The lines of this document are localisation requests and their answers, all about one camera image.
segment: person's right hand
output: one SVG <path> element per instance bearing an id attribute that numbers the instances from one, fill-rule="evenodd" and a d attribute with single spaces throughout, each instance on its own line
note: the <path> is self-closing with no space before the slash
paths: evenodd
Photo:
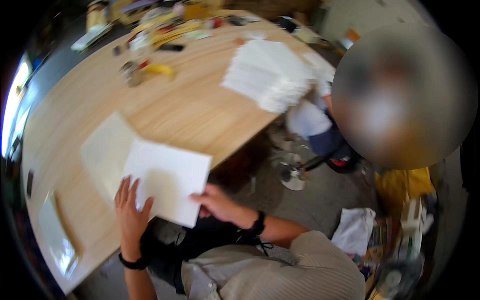
<path id="1" fill-rule="evenodd" d="M 213 215 L 220 221 L 232 222 L 239 209 L 242 208 L 225 195 L 218 186 L 210 183 L 207 183 L 202 195 L 191 194 L 190 198 L 202 205 L 199 213 L 200 218 Z"/>

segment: window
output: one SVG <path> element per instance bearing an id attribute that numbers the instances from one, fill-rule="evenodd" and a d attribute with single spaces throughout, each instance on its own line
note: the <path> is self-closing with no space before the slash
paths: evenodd
<path id="1" fill-rule="evenodd" d="M 12 130 L 12 121 L 15 113 L 17 112 L 18 105 L 20 104 L 19 97 L 17 96 L 17 87 L 23 88 L 25 81 L 31 73 L 31 67 L 26 61 L 25 55 L 20 61 L 20 67 L 15 75 L 10 91 L 8 92 L 7 104 L 5 105 L 5 113 L 3 115 L 3 128 L 1 132 L 1 154 L 6 157 L 7 150 L 10 148 L 10 133 Z"/>

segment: person's left hand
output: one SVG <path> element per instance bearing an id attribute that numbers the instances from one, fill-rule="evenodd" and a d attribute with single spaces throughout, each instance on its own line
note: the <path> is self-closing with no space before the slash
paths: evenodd
<path id="1" fill-rule="evenodd" d="M 126 261 L 136 262 L 142 255 L 140 253 L 140 238 L 145 232 L 150 209 L 153 205 L 153 197 L 145 201 L 141 212 L 135 208 L 135 198 L 138 187 L 138 180 L 130 187 L 130 176 L 122 179 L 119 190 L 115 196 L 115 209 L 120 224 L 122 257 Z"/>

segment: hand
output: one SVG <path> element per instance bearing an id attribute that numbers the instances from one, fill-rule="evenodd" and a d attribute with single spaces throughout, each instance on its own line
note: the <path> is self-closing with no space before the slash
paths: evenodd
<path id="1" fill-rule="evenodd" d="M 202 195 L 191 194 L 190 198 L 200 203 L 200 218 L 213 215 L 220 221 L 232 222 L 242 206 L 236 204 L 216 185 L 207 183 Z"/>
<path id="2" fill-rule="evenodd" d="M 140 238 L 145 232 L 150 209 L 153 205 L 153 197 L 149 197 L 141 212 L 135 208 L 135 198 L 137 194 L 139 179 L 135 180 L 130 187 L 130 176 L 122 179 L 119 190 L 115 196 L 115 210 L 117 219 L 120 223 L 121 243 L 120 249 L 123 259 L 135 262 L 142 255 L 140 253 Z"/>

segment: yellow banana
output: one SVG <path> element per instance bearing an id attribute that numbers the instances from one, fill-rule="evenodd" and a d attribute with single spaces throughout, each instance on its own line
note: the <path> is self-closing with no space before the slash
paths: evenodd
<path id="1" fill-rule="evenodd" d="M 172 67 L 164 64 L 149 64 L 145 67 L 147 72 L 162 73 L 168 76 L 170 80 L 173 80 L 175 73 Z"/>

